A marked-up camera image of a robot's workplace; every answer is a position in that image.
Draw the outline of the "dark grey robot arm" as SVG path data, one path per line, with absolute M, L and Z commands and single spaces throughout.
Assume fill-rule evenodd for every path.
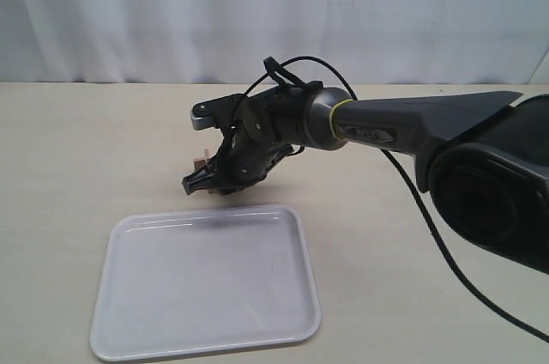
M 468 242 L 548 269 L 548 98 L 515 91 L 354 100 L 319 82 L 279 85 L 193 106 L 196 130 L 223 141 L 184 190 L 242 191 L 295 147 L 360 143 L 412 157 L 416 185 Z

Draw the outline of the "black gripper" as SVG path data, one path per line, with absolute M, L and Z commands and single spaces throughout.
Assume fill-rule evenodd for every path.
M 307 92 L 270 88 L 251 97 L 232 94 L 210 101 L 213 127 L 223 140 L 210 159 L 182 178 L 187 196 L 206 191 L 227 196 L 263 181 L 283 159 L 307 146 Z

